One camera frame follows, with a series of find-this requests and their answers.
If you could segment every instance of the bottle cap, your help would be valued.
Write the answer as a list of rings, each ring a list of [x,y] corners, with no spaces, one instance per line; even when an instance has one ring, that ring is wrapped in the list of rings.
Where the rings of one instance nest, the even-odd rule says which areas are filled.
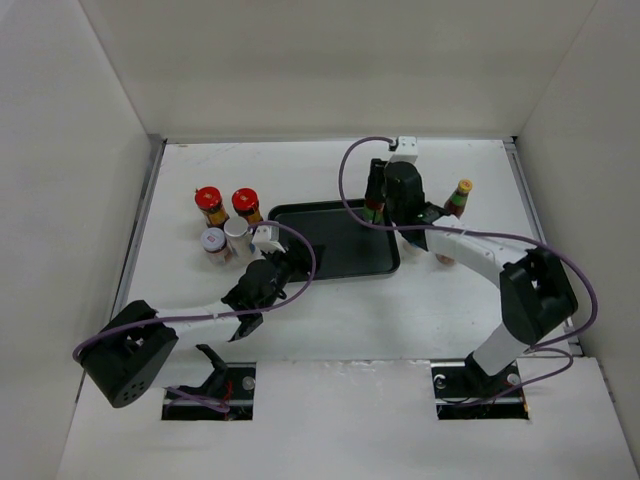
[[[472,188],[473,188],[473,183],[471,183],[471,180],[467,180],[465,178],[458,182],[458,190],[460,190],[460,192],[462,193],[469,193]]]
[[[224,224],[224,233],[229,238],[243,237],[249,229],[249,223],[242,217],[233,217]]]
[[[200,243],[207,252],[217,252],[224,248],[227,239],[219,228],[207,228],[200,235]]]
[[[210,210],[222,203],[222,195],[216,187],[202,187],[196,190],[196,205],[202,210]]]
[[[231,197],[236,211],[247,212],[258,208],[258,194],[251,188],[241,188]]]

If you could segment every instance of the white wall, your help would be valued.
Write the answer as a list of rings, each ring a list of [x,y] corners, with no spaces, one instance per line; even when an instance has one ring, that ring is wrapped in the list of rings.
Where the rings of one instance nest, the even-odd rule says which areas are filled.
[[[76,0],[0,2],[0,477],[54,478],[149,143]]]
[[[640,461],[640,2],[599,0],[518,139],[548,239],[601,300],[585,336]]]
[[[518,133],[595,0],[81,0],[170,139]]]

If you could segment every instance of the black tray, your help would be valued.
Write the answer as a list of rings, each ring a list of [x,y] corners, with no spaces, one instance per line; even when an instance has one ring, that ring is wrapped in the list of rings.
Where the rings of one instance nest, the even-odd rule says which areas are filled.
[[[349,200],[349,206],[362,216],[363,199]],[[400,266],[394,233],[359,225],[340,201],[278,205],[269,212],[269,220],[294,228],[312,245],[324,247],[317,280],[388,274]],[[384,223],[391,225],[386,211]],[[283,244],[286,245],[290,237],[280,230]],[[303,280],[301,275],[291,279],[292,282]]]

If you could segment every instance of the red lid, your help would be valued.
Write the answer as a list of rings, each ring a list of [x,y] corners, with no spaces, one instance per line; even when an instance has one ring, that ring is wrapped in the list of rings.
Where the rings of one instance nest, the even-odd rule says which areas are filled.
[[[198,208],[209,210],[220,205],[222,196],[216,187],[202,187],[196,190],[195,200]]]
[[[258,208],[258,194],[250,188],[241,188],[231,197],[233,208],[246,212]]]

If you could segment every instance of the spice jar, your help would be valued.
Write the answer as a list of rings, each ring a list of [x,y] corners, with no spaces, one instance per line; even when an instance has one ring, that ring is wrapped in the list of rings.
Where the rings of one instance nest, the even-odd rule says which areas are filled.
[[[244,218],[249,225],[262,221],[258,194],[251,188],[237,190],[231,197],[231,203],[236,213]]]
[[[196,205],[204,215],[209,228],[222,228],[224,222],[229,219],[224,206],[222,195],[216,187],[202,187],[196,190]]]
[[[224,234],[229,241],[233,254],[241,261],[253,260],[255,245],[251,243],[253,236],[249,232],[249,224],[242,217],[233,217],[224,224]]]
[[[444,209],[452,215],[460,218],[464,213],[464,209],[467,206],[467,198],[469,192],[473,188],[471,180],[466,178],[458,182],[458,187],[453,191],[449,199],[444,204]],[[453,265],[455,260],[453,258],[445,257],[444,255],[436,255],[436,258],[443,265]]]
[[[223,265],[231,258],[227,237],[219,228],[207,228],[200,236],[200,243],[214,265]]]

